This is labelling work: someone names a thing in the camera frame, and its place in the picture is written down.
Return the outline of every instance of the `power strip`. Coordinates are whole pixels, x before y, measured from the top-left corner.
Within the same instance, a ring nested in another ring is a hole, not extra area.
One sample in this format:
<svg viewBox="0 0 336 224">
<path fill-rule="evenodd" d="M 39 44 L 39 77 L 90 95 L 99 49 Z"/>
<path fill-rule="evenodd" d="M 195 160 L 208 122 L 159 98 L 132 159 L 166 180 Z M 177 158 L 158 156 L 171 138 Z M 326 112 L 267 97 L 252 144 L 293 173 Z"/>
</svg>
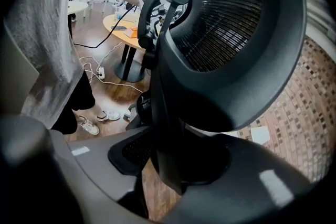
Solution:
<svg viewBox="0 0 336 224">
<path fill-rule="evenodd" d="M 105 71 L 104 71 L 104 67 L 100 67 L 98 68 L 98 76 L 101 80 L 103 80 L 105 78 Z"/>
</svg>

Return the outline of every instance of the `gray t-shirt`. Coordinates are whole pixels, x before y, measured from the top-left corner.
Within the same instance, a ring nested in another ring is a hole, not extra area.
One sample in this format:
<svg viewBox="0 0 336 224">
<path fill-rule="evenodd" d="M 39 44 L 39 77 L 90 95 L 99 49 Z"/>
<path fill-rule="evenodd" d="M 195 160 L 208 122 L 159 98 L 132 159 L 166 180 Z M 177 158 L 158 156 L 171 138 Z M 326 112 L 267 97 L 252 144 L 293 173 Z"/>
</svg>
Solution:
<svg viewBox="0 0 336 224">
<path fill-rule="evenodd" d="M 6 31 L 39 72 L 22 113 L 47 128 L 58 119 L 83 73 L 67 10 L 68 0 L 16 0 L 4 20 Z"/>
</svg>

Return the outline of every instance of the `foot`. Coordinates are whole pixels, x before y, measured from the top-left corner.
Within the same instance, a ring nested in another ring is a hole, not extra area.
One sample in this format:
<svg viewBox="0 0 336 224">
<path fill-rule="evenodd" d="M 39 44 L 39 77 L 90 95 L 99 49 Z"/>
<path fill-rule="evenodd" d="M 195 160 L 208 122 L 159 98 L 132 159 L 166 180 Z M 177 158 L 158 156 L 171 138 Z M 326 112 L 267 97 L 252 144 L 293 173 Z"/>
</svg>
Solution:
<svg viewBox="0 0 336 224">
<path fill-rule="evenodd" d="M 120 114 L 118 112 L 107 112 L 103 110 L 103 113 L 105 116 L 97 116 L 98 121 L 107 121 L 107 120 L 116 121 L 120 119 Z"/>
<path fill-rule="evenodd" d="M 99 128 L 95 126 L 92 122 L 90 122 L 86 117 L 79 116 L 83 119 L 82 122 L 79 122 L 78 125 L 82 126 L 82 128 L 92 135 L 99 134 Z"/>
</svg>

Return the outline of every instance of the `round table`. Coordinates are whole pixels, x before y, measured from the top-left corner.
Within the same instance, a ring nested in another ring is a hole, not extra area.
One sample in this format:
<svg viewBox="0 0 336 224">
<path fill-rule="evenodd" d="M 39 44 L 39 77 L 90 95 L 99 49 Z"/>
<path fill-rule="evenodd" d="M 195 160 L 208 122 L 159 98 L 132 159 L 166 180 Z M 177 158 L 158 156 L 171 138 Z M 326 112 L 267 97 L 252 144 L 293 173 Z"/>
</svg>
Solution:
<svg viewBox="0 0 336 224">
<path fill-rule="evenodd" d="M 107 31 L 111 31 L 112 27 L 115 26 L 118 20 L 114 20 L 114 15 L 109 15 L 104 18 L 103 24 Z M 131 28 L 134 23 L 121 20 L 118 26 L 125 26 L 126 28 Z M 138 82 L 144 78 L 144 68 L 141 64 L 134 60 L 134 55 L 136 50 L 144 51 L 138 43 L 137 38 L 129 38 L 125 35 L 124 31 L 114 30 L 112 34 L 118 38 L 121 42 L 125 43 L 124 52 L 122 58 L 114 66 L 115 74 L 122 80 L 128 82 Z"/>
<path fill-rule="evenodd" d="M 79 1 L 69 1 L 68 2 L 68 27 L 70 36 L 72 37 L 72 27 L 71 27 L 71 14 L 81 12 L 88 7 L 87 3 Z"/>
</svg>

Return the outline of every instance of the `smartphone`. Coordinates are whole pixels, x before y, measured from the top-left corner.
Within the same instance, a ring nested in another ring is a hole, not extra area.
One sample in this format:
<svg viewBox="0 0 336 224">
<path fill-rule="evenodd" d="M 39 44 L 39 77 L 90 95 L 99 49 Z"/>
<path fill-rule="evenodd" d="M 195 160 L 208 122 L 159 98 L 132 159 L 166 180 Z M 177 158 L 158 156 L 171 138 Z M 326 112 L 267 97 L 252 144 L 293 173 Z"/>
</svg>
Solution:
<svg viewBox="0 0 336 224">
<path fill-rule="evenodd" d="M 121 30 L 121 31 L 123 31 L 123 30 L 126 30 L 126 29 L 127 29 L 127 27 L 124 27 L 124 26 L 117 26 L 117 27 L 114 29 L 114 31 L 116 31 L 116 30 Z"/>
</svg>

